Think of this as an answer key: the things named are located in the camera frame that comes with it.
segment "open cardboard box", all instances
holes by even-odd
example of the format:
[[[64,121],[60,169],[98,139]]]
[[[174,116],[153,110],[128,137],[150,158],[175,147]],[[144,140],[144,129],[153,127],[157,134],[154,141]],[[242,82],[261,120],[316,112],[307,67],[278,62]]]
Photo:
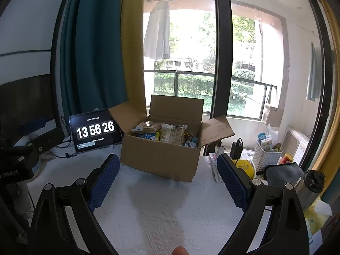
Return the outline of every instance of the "open cardboard box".
[[[193,180],[202,146],[235,135],[225,116],[202,123],[202,99],[152,95],[150,116],[138,111],[130,101],[109,111],[125,133],[120,155],[123,164],[184,182]],[[188,125],[186,131],[195,134],[200,145],[195,149],[138,138],[131,129],[142,121]]]

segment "white tablecloth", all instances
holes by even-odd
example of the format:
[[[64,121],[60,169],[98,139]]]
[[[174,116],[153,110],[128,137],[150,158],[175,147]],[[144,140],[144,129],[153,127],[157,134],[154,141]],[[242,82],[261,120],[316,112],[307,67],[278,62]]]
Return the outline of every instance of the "white tablecloth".
[[[57,149],[59,155],[69,149]],[[36,203],[46,183],[56,187],[86,178],[109,153],[120,155],[120,146],[49,161],[28,184]],[[86,246],[71,208],[66,208],[78,246]],[[269,217],[264,216],[249,250],[258,247]],[[107,238],[120,255],[171,254],[183,245],[191,255],[218,254],[243,212],[223,183],[216,183],[207,157],[201,156],[192,183],[178,182],[121,165],[103,205],[94,212]]]

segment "clock digit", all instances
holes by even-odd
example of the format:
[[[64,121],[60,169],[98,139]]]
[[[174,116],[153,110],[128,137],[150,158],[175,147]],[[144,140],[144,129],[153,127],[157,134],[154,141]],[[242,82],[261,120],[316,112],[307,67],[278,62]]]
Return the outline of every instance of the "clock digit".
[[[101,128],[100,128],[100,124],[96,124],[96,125],[95,125],[95,129],[96,129],[96,133],[97,133],[97,134],[101,134],[101,133],[102,133],[102,130],[101,130]]]
[[[83,136],[86,138],[86,137],[88,137],[88,132],[87,132],[87,127],[83,127],[82,128],[82,130],[83,130]]]
[[[109,130],[108,130],[108,125],[107,125],[107,123],[103,123],[103,127],[104,127],[104,130],[103,130],[103,132],[104,133],[108,133],[108,132],[110,132]]]
[[[113,121],[109,121],[109,122],[108,122],[108,129],[109,129],[110,131],[114,131],[114,130],[115,130],[115,126],[113,125]]]
[[[95,131],[94,127],[95,127],[95,125],[90,125],[89,126],[91,136],[96,135],[96,131]]]
[[[82,138],[82,133],[80,131],[80,128],[77,129],[77,133],[79,133],[79,138],[81,139]]]

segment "yellow curtain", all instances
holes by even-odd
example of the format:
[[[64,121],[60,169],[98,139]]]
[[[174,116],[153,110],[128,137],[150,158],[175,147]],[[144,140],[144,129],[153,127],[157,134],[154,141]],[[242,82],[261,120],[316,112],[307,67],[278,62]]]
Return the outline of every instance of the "yellow curtain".
[[[334,16],[332,9],[330,8],[329,4],[326,0],[320,0],[322,6],[326,12],[326,16],[328,19],[328,23],[330,26],[333,42],[334,42],[334,49],[335,49],[335,73],[336,73],[336,80],[337,80],[337,107],[334,115],[334,120],[327,136],[327,140],[325,142],[322,151],[317,158],[313,166],[313,170],[319,170],[326,175],[325,178],[325,186],[323,193],[327,190],[329,185],[331,184],[332,180],[334,179],[339,167],[340,167],[340,28],[339,23]]]
[[[146,113],[143,62],[144,0],[122,0],[121,39],[128,99]]]

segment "cardboard box flap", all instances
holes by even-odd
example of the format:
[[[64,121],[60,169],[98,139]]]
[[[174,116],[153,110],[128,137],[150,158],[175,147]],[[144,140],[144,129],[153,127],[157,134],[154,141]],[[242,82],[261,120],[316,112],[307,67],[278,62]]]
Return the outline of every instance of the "cardboard box flap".
[[[112,107],[108,111],[124,133],[129,132],[146,117],[146,114],[136,109],[131,101]]]
[[[208,145],[234,135],[226,116],[222,115],[202,123],[201,145]]]
[[[150,117],[201,123],[203,99],[152,95]]]

